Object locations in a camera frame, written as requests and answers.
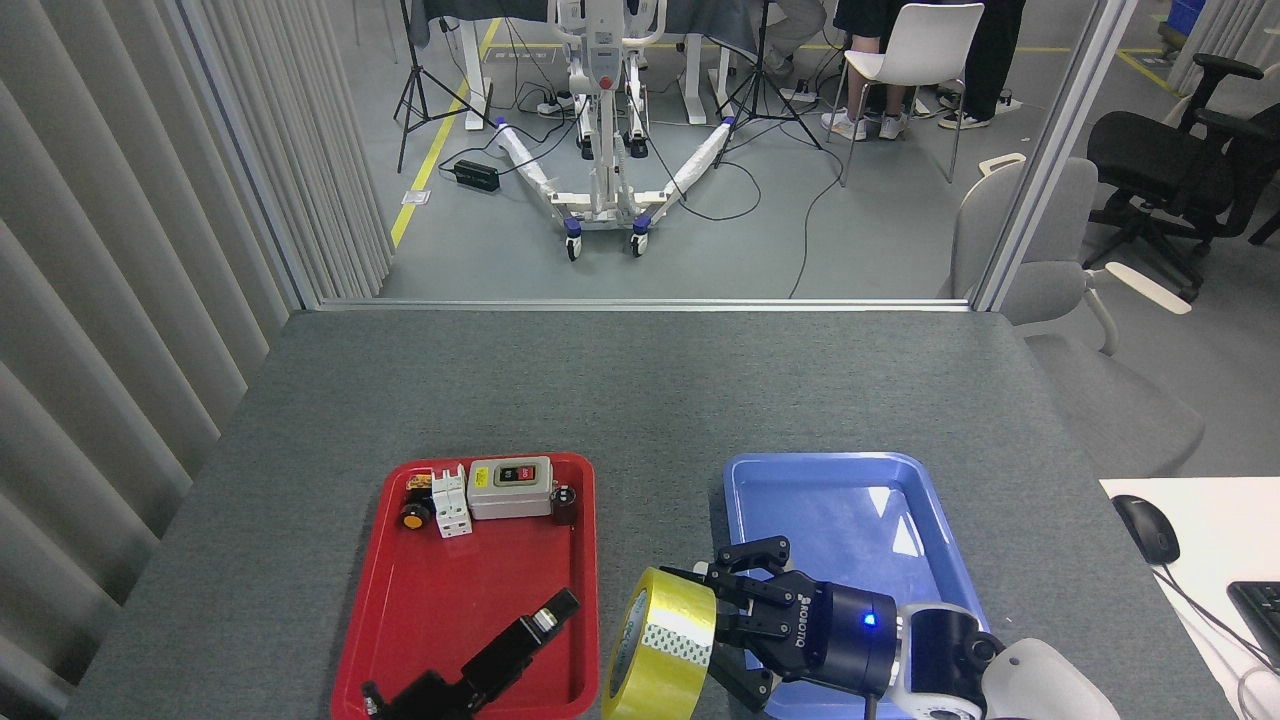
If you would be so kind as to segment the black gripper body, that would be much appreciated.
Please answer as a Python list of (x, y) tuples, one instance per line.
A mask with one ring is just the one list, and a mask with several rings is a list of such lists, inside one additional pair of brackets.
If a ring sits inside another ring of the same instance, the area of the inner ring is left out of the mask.
[(819, 582), (797, 593), (795, 647), (799, 678), (851, 694), (881, 697), (899, 652), (899, 606), (893, 596)]
[(362, 683), (365, 712), (370, 719), (475, 719), (477, 697), (463, 684), (449, 683), (439, 673), (424, 673), (393, 700), (385, 700), (372, 680)]

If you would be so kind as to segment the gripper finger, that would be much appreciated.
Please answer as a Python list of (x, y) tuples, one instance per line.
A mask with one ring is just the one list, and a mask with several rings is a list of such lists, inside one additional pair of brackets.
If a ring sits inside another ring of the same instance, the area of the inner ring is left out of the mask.
[(719, 616), (748, 611), (755, 601), (786, 609), (799, 594), (785, 580), (794, 570), (791, 548), (786, 537), (765, 537), (717, 548), (703, 570), (666, 565), (660, 570), (710, 589), (712, 609)]
[(509, 689), (581, 609), (570, 588), (554, 593), (540, 609), (520, 615), (462, 667), (471, 701), (494, 701)]
[(746, 710), (759, 714), (780, 684), (803, 679), (803, 651), (781, 620), (719, 612), (709, 674)]

